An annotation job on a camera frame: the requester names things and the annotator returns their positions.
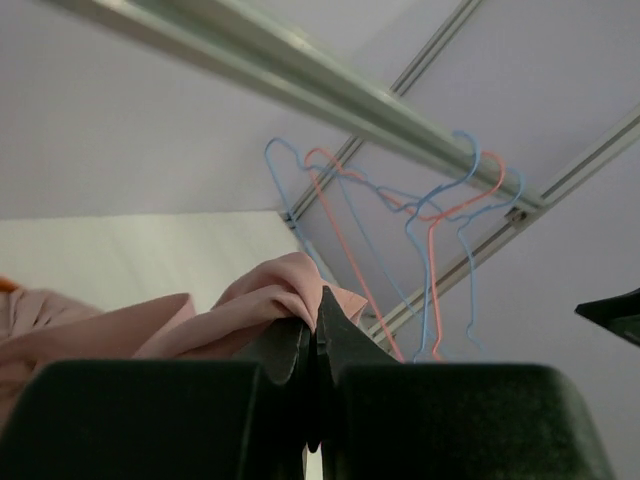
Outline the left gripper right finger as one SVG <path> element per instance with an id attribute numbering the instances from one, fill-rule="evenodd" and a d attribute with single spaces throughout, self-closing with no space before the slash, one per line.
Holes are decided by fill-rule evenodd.
<path id="1" fill-rule="evenodd" d="M 587 405 L 535 364 L 401 363 L 325 289 L 316 328 L 328 479 L 610 479 Z"/>

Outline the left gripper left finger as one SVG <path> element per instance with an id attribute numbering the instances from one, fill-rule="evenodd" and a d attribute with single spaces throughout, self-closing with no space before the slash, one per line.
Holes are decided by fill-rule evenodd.
<path id="1" fill-rule="evenodd" d="M 300 479 L 298 319 L 228 360 L 68 360 L 27 385 L 1 436 L 5 479 Z"/>

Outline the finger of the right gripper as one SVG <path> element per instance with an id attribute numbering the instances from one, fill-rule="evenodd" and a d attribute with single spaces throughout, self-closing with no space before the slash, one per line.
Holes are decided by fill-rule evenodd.
<path id="1" fill-rule="evenodd" d="M 616 297 L 579 304 L 575 313 L 635 346 L 640 344 L 638 289 Z"/>

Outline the pink skirt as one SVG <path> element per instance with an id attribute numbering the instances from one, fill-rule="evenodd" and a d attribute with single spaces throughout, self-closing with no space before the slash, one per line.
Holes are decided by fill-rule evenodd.
<path id="1" fill-rule="evenodd" d="M 324 291 L 359 321 L 365 298 L 325 281 L 301 252 L 265 261 L 238 278 L 207 312 L 188 293 L 100 311 L 51 290 L 1 294 L 1 421 L 8 422 L 27 384 L 46 365 L 71 359 L 222 359 L 272 322 L 318 322 Z"/>

